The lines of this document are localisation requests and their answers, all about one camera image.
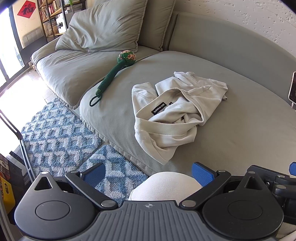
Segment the person knee in white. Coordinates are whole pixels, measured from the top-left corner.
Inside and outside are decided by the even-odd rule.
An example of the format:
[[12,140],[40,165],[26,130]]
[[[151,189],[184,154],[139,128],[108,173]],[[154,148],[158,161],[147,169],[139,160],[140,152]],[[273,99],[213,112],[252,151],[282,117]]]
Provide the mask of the person knee in white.
[[151,175],[147,180],[130,193],[130,201],[166,201],[182,200],[199,191],[202,185],[194,178],[177,172],[159,172]]

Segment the blue white patterned rug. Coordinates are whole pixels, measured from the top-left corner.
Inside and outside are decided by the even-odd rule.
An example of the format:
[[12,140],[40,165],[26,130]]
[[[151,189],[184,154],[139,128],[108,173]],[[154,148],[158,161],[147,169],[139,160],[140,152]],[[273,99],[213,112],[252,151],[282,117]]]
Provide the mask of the blue white patterned rug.
[[83,172],[98,163],[106,168],[105,177],[92,186],[122,204],[130,193],[147,180],[147,175],[126,160],[112,146],[91,132],[58,99],[36,113],[22,131],[34,175],[46,171],[53,177],[67,172]]

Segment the grey sofa seat cushion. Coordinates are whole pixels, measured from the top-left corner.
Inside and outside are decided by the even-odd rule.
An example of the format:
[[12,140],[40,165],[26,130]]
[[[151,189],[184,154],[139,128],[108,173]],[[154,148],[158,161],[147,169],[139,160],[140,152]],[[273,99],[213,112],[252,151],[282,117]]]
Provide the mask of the grey sofa seat cushion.
[[287,174],[295,111],[260,84],[189,54],[165,51],[121,71],[90,106],[86,126],[144,173],[191,173],[194,162],[242,175],[251,165]]
[[120,52],[56,50],[56,44],[53,40],[33,53],[36,70],[60,102],[79,109],[81,120],[96,133],[102,133],[109,122],[127,121],[131,127],[135,120],[132,88],[141,83],[156,84],[169,74],[164,63],[168,59],[166,51],[139,46],[136,64],[119,71],[100,102],[90,107],[96,89],[117,64]]

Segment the white smartphone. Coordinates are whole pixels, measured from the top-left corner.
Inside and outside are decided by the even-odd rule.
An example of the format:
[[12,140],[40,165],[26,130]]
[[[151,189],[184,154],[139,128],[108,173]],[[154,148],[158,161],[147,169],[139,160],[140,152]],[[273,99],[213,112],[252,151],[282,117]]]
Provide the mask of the white smartphone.
[[292,81],[288,92],[288,99],[292,103],[296,104],[296,72],[294,72],[292,75]]

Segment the left grey sofa seat cushion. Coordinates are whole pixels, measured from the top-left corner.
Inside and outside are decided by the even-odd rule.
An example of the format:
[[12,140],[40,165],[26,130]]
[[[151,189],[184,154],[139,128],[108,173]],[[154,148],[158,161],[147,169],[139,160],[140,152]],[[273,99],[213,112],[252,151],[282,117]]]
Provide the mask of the left grey sofa seat cushion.
[[100,102],[90,107],[96,89],[117,64],[120,52],[56,50],[56,44],[53,40],[33,53],[36,70],[60,102],[79,109],[81,120],[96,133],[102,133],[109,122],[127,121],[131,127],[135,120],[132,88],[141,83],[156,84],[169,74],[164,63],[168,59],[166,51],[139,46],[136,64],[119,71]]

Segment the green fabric massage hammer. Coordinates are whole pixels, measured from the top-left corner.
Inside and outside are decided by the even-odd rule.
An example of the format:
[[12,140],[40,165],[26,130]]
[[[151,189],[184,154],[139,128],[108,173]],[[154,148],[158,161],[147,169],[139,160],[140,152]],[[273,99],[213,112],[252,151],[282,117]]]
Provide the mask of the green fabric massage hammer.
[[108,72],[105,78],[100,82],[100,85],[95,91],[95,96],[89,102],[89,106],[95,106],[102,99],[103,93],[107,90],[107,87],[111,84],[117,73],[129,66],[132,66],[136,62],[136,55],[131,50],[122,51],[118,58],[117,64]]

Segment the grey sofa backrest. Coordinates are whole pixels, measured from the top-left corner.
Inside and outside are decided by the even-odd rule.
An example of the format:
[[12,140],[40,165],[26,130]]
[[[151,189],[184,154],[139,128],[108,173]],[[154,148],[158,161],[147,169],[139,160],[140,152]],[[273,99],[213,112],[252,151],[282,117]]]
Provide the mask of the grey sofa backrest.
[[247,28],[210,16],[180,12],[168,49],[221,65],[287,100],[295,57]]

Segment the large grey throw pillow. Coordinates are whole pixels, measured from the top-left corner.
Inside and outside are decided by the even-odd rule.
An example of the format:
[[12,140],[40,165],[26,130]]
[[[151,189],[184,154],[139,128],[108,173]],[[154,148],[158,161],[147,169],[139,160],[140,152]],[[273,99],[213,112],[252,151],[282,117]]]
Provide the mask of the large grey throw pillow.
[[74,13],[55,49],[136,52],[146,6],[147,1],[105,1]]

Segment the bookshelf with books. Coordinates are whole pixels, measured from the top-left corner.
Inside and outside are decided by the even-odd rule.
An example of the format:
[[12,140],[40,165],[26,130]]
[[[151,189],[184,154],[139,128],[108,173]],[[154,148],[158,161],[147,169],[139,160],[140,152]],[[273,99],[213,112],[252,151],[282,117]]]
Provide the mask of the bookshelf with books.
[[63,35],[74,13],[86,9],[86,1],[37,1],[47,43]]

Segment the red diamond wall decoration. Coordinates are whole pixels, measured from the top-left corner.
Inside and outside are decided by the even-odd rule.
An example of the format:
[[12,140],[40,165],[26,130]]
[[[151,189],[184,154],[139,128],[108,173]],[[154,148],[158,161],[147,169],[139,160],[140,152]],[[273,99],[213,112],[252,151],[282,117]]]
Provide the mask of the red diamond wall decoration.
[[33,1],[26,0],[18,12],[18,16],[29,19],[36,9],[36,3]]

